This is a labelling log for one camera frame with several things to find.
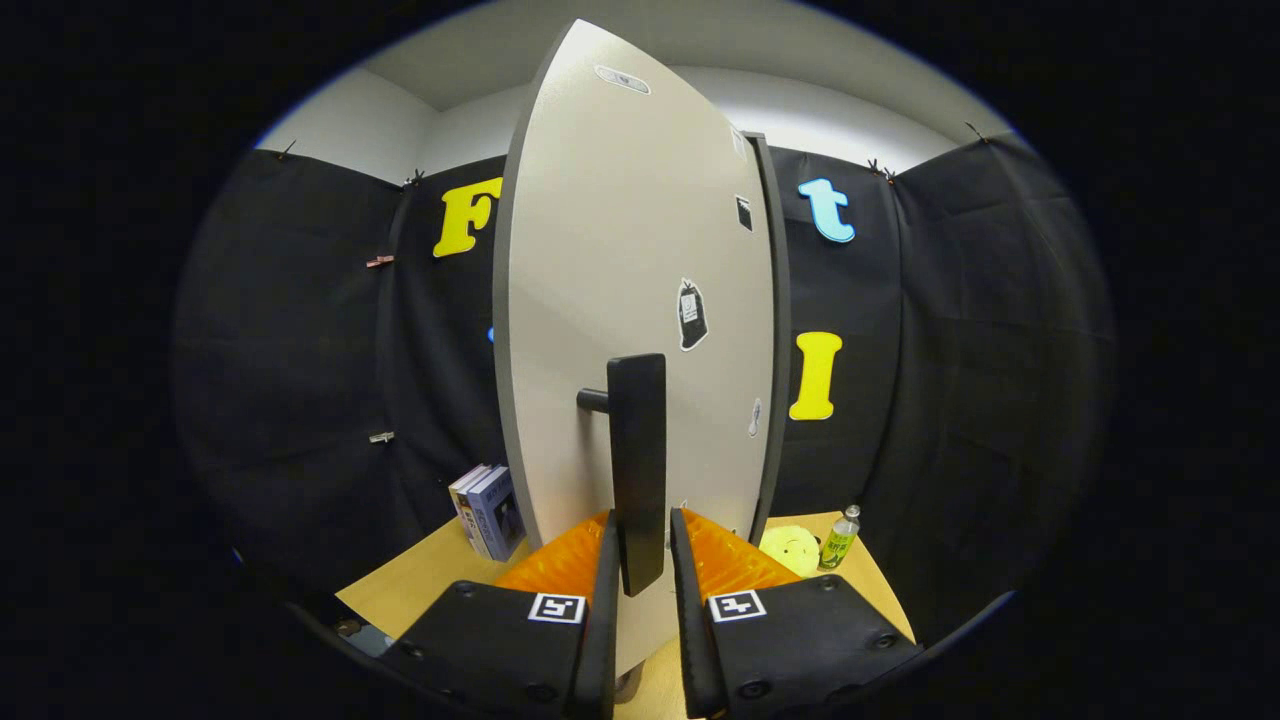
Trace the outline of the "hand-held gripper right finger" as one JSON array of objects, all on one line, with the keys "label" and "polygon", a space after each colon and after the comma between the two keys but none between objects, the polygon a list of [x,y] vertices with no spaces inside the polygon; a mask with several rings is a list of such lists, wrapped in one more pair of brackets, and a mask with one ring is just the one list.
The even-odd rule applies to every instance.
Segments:
[{"label": "hand-held gripper right finger", "polygon": [[842,719],[923,648],[846,579],[801,579],[687,509],[669,512],[687,714]]}]

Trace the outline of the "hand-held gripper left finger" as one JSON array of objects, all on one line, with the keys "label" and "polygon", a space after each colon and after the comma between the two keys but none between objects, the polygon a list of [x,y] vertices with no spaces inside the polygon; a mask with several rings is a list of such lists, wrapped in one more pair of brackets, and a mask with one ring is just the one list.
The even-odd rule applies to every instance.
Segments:
[{"label": "hand-held gripper left finger", "polygon": [[614,511],[545,551],[584,538],[584,591],[458,580],[378,659],[378,671],[444,719],[611,719],[621,550]]}]

